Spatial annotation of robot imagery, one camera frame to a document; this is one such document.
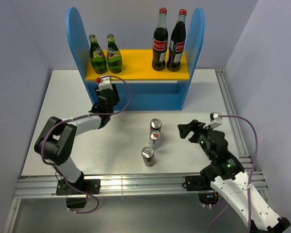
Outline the green glass bottle front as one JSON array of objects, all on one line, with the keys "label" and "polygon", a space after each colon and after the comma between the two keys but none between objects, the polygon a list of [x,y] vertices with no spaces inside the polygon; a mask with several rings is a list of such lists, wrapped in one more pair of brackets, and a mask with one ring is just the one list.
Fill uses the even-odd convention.
[{"label": "green glass bottle front", "polygon": [[120,73],[123,68],[123,60],[120,50],[115,43],[114,35],[108,34],[107,40],[107,63],[109,66],[109,70],[114,74]]}]

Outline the green glass bottle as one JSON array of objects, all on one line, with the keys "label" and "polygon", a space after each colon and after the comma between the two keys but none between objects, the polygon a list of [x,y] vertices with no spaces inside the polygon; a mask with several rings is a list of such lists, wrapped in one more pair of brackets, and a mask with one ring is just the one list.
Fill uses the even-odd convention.
[{"label": "green glass bottle", "polygon": [[108,34],[107,40],[107,63],[109,66],[109,70],[114,74],[120,73],[123,68],[123,60],[120,50],[115,43],[114,35]]},{"label": "green glass bottle", "polygon": [[91,65],[97,74],[104,74],[107,71],[107,61],[104,52],[94,34],[89,35],[89,41]]}]

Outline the silver can red logo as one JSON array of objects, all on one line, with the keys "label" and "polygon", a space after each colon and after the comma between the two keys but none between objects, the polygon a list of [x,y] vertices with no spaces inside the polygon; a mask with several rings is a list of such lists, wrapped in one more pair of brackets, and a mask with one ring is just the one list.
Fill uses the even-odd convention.
[{"label": "silver can red logo", "polygon": [[160,143],[161,133],[157,130],[153,130],[149,135],[149,146],[154,150],[157,150]]}]

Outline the dark gold beverage can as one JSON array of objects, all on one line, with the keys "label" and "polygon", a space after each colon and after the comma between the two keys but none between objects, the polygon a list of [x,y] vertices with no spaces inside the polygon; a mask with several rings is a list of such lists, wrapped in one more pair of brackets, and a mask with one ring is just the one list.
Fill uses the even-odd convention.
[{"label": "dark gold beverage can", "polygon": [[141,150],[141,156],[144,164],[148,167],[152,167],[155,164],[155,151],[152,147],[144,147]]}]

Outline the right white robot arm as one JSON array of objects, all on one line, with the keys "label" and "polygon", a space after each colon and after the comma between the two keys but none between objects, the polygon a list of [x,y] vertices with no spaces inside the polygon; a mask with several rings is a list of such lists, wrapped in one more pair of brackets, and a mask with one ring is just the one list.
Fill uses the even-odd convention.
[{"label": "right white robot arm", "polygon": [[249,176],[239,161],[228,150],[228,142],[222,131],[198,120],[178,125],[180,138],[189,133],[189,142],[197,143],[204,151],[210,164],[199,175],[185,177],[187,191],[213,189],[241,217],[251,233],[282,233],[291,224],[286,217],[278,215],[249,182]]}]

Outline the blue and yellow wooden shelf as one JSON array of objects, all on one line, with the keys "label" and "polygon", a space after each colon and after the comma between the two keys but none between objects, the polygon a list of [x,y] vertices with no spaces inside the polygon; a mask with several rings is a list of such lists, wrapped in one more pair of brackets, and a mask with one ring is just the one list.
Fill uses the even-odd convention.
[{"label": "blue and yellow wooden shelf", "polygon": [[[68,8],[65,18],[68,44],[75,60],[90,101],[95,103],[97,95],[96,74],[90,63],[90,46],[82,18],[75,7]],[[180,69],[155,71],[151,66],[152,50],[122,50],[123,71],[118,74],[130,82],[130,90],[124,83],[117,84],[121,110],[128,102],[132,111],[180,111],[193,78],[202,49],[205,32],[205,15],[202,8],[193,12],[184,45]]]}]

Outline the rear dark beverage can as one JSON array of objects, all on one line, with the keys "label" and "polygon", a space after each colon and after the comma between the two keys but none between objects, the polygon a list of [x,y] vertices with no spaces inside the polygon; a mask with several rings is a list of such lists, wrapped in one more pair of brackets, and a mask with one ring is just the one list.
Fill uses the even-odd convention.
[{"label": "rear dark beverage can", "polygon": [[162,122],[158,118],[154,118],[150,121],[150,132],[159,131],[161,132]]}]

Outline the left cola glass bottle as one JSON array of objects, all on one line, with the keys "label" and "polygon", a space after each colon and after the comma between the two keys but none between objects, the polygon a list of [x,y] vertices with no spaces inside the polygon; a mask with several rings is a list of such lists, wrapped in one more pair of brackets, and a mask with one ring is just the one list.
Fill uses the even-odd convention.
[{"label": "left cola glass bottle", "polygon": [[153,34],[153,58],[152,68],[155,71],[162,71],[165,68],[165,58],[168,44],[168,30],[166,24],[167,9],[162,7],[159,9],[159,19],[157,27]]}]

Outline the cola glass bottle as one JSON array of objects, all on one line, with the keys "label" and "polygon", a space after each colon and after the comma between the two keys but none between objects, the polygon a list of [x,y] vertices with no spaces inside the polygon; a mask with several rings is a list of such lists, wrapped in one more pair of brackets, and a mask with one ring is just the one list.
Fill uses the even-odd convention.
[{"label": "cola glass bottle", "polygon": [[179,10],[177,23],[171,34],[171,39],[169,43],[169,56],[167,61],[167,68],[171,72],[176,72],[180,69],[180,61],[182,58],[186,40],[186,15],[186,9]]},{"label": "cola glass bottle", "polygon": [[165,58],[168,44],[168,30],[166,24],[167,9],[162,7],[159,9],[159,19],[157,27],[153,34],[153,58],[152,68],[155,71],[162,71],[165,68]]}]

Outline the right cola glass bottle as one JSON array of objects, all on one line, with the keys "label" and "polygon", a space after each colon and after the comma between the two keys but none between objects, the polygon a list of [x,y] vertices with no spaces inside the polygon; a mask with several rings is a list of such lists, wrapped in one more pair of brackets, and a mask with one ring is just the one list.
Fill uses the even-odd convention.
[{"label": "right cola glass bottle", "polygon": [[179,10],[177,23],[171,34],[171,39],[169,43],[169,56],[167,61],[167,68],[171,72],[176,72],[180,69],[180,61],[182,58],[186,40],[186,15],[186,9]]}]

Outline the right side aluminium rail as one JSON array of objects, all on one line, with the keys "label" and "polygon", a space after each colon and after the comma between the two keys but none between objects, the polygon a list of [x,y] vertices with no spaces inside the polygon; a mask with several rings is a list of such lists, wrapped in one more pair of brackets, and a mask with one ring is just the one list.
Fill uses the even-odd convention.
[{"label": "right side aluminium rail", "polygon": [[[216,69],[215,74],[218,80],[218,84],[221,89],[221,93],[223,96],[223,100],[225,103],[226,113],[228,115],[235,115],[235,109],[232,103],[232,99],[230,97],[227,84],[224,78],[223,69]],[[252,166],[252,160],[249,155],[240,124],[237,118],[229,118],[229,123],[231,126],[231,130],[233,133],[234,141],[236,143],[237,153],[240,157],[241,163],[245,166],[247,170],[249,170]]]}]

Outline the aluminium rail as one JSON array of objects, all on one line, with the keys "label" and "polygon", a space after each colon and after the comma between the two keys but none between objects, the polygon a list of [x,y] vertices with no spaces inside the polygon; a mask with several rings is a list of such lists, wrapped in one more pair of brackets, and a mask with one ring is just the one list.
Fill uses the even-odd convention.
[{"label": "aluminium rail", "polygon": [[[215,74],[218,80],[218,84],[221,89],[221,93],[223,96],[223,100],[225,103],[226,113],[228,115],[235,115],[235,109],[232,103],[232,99],[230,97],[227,84],[224,78],[223,69],[216,69]],[[252,166],[252,160],[249,155],[240,124],[237,118],[229,118],[229,123],[231,126],[231,130],[233,133],[234,141],[236,143],[237,153],[240,157],[241,163],[245,166],[247,170],[249,170]]]},{"label": "aluminium rail", "polygon": [[213,233],[245,232],[224,201],[202,207],[196,193],[182,188],[183,174],[100,176],[99,208],[85,215],[67,211],[57,182],[54,175],[19,179],[4,232],[204,233],[217,214]]}]

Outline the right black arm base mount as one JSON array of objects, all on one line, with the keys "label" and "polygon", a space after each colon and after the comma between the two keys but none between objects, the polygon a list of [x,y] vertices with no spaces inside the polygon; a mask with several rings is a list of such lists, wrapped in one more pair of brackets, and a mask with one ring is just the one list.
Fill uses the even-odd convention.
[{"label": "right black arm base mount", "polygon": [[199,202],[211,208],[219,203],[219,194],[211,188],[209,180],[201,175],[185,176],[181,185],[188,192],[197,192]]}]

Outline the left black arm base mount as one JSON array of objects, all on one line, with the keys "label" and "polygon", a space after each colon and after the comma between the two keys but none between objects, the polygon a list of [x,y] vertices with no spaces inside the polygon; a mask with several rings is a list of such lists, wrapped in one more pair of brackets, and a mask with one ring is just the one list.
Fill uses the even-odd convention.
[{"label": "left black arm base mount", "polygon": [[[100,179],[81,180],[76,183],[62,179],[57,182],[55,195],[66,197],[66,206],[70,211],[86,214],[98,209],[100,202],[96,195],[99,192]],[[82,210],[90,199],[96,201],[95,207],[91,210]]]}]

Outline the front aluminium rail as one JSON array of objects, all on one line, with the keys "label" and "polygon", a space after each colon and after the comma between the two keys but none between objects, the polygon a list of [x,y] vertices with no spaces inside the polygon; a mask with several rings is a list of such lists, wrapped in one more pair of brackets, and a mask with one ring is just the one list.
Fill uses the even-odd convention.
[{"label": "front aluminium rail", "polygon": [[245,232],[224,201],[202,207],[196,193],[182,188],[183,174],[100,176],[99,208],[85,215],[67,211],[57,182],[54,175],[19,179],[4,232],[204,233],[217,214],[213,233]]}]

